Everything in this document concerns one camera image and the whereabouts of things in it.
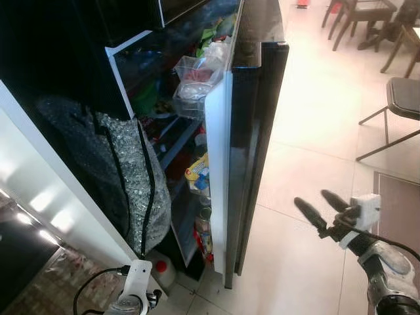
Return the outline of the colourful labelled bottle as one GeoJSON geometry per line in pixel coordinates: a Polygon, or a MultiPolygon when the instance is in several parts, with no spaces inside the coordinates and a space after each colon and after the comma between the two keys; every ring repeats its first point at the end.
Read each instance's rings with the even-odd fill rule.
{"type": "Polygon", "coordinates": [[[195,216],[193,222],[193,237],[197,240],[198,250],[205,261],[213,263],[213,240],[212,231],[210,227],[210,218],[212,216],[212,209],[204,206],[195,216]]]}

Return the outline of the grey speckled zipper bag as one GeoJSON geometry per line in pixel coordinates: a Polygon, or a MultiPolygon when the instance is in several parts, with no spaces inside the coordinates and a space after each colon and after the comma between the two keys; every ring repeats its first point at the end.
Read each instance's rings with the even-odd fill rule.
{"type": "Polygon", "coordinates": [[[171,197],[139,122],[59,96],[37,99],[34,113],[45,138],[132,252],[149,255],[170,228],[171,197]]]}

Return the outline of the clear plastic bin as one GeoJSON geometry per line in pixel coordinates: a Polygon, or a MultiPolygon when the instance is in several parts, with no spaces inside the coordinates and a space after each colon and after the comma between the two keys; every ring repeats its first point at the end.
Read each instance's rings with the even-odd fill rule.
{"type": "Polygon", "coordinates": [[[213,41],[202,48],[198,56],[181,57],[175,66],[179,82],[172,96],[177,115],[198,120],[203,118],[205,99],[222,80],[232,42],[232,38],[213,41]]]}

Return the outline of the black fridge door white inside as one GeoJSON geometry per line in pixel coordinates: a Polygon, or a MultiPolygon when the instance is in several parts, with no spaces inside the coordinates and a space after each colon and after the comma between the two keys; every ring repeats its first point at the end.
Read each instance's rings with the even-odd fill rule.
{"type": "Polygon", "coordinates": [[[204,102],[213,270],[227,290],[243,272],[289,52],[284,41],[236,52],[204,102]]]}

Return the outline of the patterned floor mat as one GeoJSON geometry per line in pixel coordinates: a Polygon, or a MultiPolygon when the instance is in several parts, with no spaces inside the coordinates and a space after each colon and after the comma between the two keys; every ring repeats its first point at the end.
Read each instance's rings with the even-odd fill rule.
{"type": "MultiPolygon", "coordinates": [[[[72,249],[57,249],[38,275],[0,315],[73,315],[73,300],[79,288],[106,268],[72,249]]],[[[81,314],[104,311],[120,294],[123,276],[108,271],[97,276],[81,292],[76,302],[81,314]]]]}

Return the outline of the tall white side panel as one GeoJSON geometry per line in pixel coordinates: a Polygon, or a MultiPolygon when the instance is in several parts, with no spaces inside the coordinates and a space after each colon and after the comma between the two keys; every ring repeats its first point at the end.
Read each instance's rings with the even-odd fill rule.
{"type": "Polygon", "coordinates": [[[8,193],[46,234],[105,265],[138,255],[0,81],[0,191],[8,193]]]}

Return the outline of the brown floor rug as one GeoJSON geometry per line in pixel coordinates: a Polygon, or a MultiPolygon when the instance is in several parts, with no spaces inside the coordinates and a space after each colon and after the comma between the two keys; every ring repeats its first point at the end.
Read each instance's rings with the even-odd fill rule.
{"type": "Polygon", "coordinates": [[[374,173],[374,192],[381,196],[377,235],[420,253],[420,185],[414,181],[374,173]]]}

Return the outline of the black oven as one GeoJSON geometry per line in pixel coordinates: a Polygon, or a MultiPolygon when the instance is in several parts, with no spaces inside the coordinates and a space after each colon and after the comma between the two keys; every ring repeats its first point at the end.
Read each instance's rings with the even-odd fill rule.
{"type": "Polygon", "coordinates": [[[38,275],[59,246],[17,201],[0,191],[0,313],[38,275]]]}

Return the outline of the green food packet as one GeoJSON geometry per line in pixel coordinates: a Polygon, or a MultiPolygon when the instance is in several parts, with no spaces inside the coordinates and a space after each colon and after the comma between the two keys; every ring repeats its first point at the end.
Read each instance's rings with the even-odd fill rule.
{"type": "Polygon", "coordinates": [[[212,25],[201,31],[198,48],[203,49],[212,42],[225,40],[230,37],[233,34],[236,22],[237,17],[233,13],[217,19],[212,25]]]}

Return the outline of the dark wooden dining chair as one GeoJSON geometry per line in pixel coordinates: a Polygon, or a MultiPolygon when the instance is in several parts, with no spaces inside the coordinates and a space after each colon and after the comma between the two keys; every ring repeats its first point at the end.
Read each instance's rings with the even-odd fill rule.
{"type": "Polygon", "coordinates": [[[403,0],[402,6],[397,10],[396,18],[385,29],[387,34],[396,34],[396,40],[386,64],[381,68],[381,74],[384,74],[389,69],[402,46],[410,46],[411,56],[403,78],[408,78],[411,75],[420,57],[420,39],[417,32],[415,32],[415,29],[418,28],[416,24],[419,16],[420,0],[403,0]]]}
{"type": "Polygon", "coordinates": [[[380,42],[389,36],[397,6],[391,0],[331,0],[324,14],[323,28],[326,27],[327,19],[332,13],[335,13],[336,17],[327,38],[334,41],[333,51],[338,50],[348,29],[354,34],[355,27],[360,22],[366,22],[366,39],[358,49],[366,50],[372,46],[377,52],[380,42]]]}

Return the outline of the yellow snack package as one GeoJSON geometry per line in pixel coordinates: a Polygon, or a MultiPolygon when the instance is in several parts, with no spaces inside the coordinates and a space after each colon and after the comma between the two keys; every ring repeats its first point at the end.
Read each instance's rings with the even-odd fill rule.
{"type": "Polygon", "coordinates": [[[192,193],[210,197],[208,155],[204,153],[185,170],[187,186],[192,193]]]}

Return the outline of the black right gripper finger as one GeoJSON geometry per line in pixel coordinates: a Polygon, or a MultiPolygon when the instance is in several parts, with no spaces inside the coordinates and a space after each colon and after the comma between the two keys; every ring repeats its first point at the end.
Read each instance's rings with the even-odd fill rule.
{"type": "Polygon", "coordinates": [[[311,223],[319,235],[328,235],[327,222],[309,202],[302,198],[294,198],[296,208],[303,214],[304,218],[311,223]]]}
{"type": "Polygon", "coordinates": [[[335,192],[329,190],[321,190],[320,193],[324,200],[327,201],[327,203],[330,204],[330,206],[336,210],[337,213],[345,213],[351,209],[351,204],[349,204],[335,192]]]}

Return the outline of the grey metal-legged chair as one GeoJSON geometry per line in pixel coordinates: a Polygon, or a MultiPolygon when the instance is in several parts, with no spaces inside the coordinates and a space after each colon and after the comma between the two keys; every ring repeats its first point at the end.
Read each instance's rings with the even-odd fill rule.
{"type": "Polygon", "coordinates": [[[384,108],[377,110],[375,113],[370,114],[368,117],[359,122],[359,124],[362,125],[365,122],[371,120],[373,117],[382,114],[384,118],[386,144],[378,147],[377,149],[369,151],[362,156],[357,157],[355,159],[356,161],[366,159],[369,156],[375,155],[386,149],[390,149],[390,147],[402,143],[409,138],[420,135],[420,130],[418,129],[411,134],[391,141],[389,137],[388,124],[389,113],[395,114],[399,117],[410,118],[417,122],[420,121],[420,81],[395,76],[387,81],[386,92],[387,105],[384,108]]]}

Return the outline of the white jug red cap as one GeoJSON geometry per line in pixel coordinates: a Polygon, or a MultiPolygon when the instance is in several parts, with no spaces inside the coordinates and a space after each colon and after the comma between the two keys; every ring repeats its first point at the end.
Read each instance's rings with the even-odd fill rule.
{"type": "Polygon", "coordinates": [[[151,275],[156,282],[159,283],[163,290],[170,290],[177,278],[177,271],[171,259],[156,250],[151,250],[145,258],[152,264],[153,270],[151,275]]]}

